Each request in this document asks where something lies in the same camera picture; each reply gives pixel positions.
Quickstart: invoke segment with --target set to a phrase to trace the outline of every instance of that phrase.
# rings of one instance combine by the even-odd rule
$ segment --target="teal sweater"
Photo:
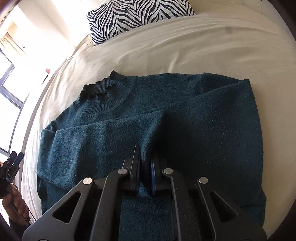
[[[123,200],[120,240],[170,240],[168,199],[151,198],[151,150],[184,176],[206,176],[264,222],[263,146],[248,80],[215,74],[110,77],[42,131],[37,167],[42,212],[84,177],[106,177],[142,146],[137,198]]]

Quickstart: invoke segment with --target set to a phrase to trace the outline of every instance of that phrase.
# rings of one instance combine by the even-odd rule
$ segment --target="dark window frame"
[[[19,112],[19,114],[17,116],[17,119],[15,121],[15,126],[14,126],[13,131],[12,131],[12,134],[11,134],[11,138],[10,138],[10,143],[9,143],[8,150],[4,150],[3,148],[0,147],[0,153],[3,154],[3,155],[5,155],[5,156],[9,156],[10,148],[11,148],[11,143],[12,143],[12,138],[13,138],[13,135],[14,135],[14,132],[15,132],[15,127],[16,127],[17,121],[18,121],[18,119],[20,117],[22,108],[23,108],[23,106],[24,106],[24,104],[26,102],[26,100],[24,102],[22,102],[21,100],[19,100],[16,96],[14,96],[12,93],[10,93],[4,87],[5,81],[9,77],[10,73],[14,70],[14,68],[15,68],[15,66],[13,65],[13,63],[11,63],[11,65],[9,66],[9,68],[6,70],[6,72],[4,73],[4,75],[0,79],[0,94],[2,94],[7,100],[9,100],[12,104],[14,104],[17,108],[20,109],[20,112]]]

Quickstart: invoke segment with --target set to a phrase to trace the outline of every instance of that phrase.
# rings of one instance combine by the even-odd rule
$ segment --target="bed sheet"
[[[262,125],[264,229],[270,236],[296,198],[296,42],[262,14],[236,1],[191,0],[196,16],[152,23],[93,46],[87,36],[59,70],[37,111],[26,146],[22,195],[36,217],[41,129],[78,97],[84,84],[109,76],[222,74],[250,79]]]

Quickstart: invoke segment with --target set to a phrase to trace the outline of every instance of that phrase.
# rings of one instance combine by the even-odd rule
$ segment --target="metal screw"
[[[128,171],[127,171],[127,169],[125,169],[125,168],[121,168],[121,169],[119,169],[118,170],[118,173],[119,174],[126,174]]]
[[[84,178],[83,179],[83,184],[88,185],[92,183],[92,179],[90,177]]]
[[[209,181],[209,180],[208,180],[206,177],[201,177],[201,178],[199,179],[199,182],[202,183],[202,184],[207,184],[208,181]]]
[[[163,170],[163,172],[165,174],[172,174],[173,173],[173,170],[171,168],[166,168],[166,169]]]

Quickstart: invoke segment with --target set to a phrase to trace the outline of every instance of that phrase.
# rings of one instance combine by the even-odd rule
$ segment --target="zebra print pillow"
[[[95,45],[132,28],[163,19],[193,16],[188,0],[111,0],[87,14]]]

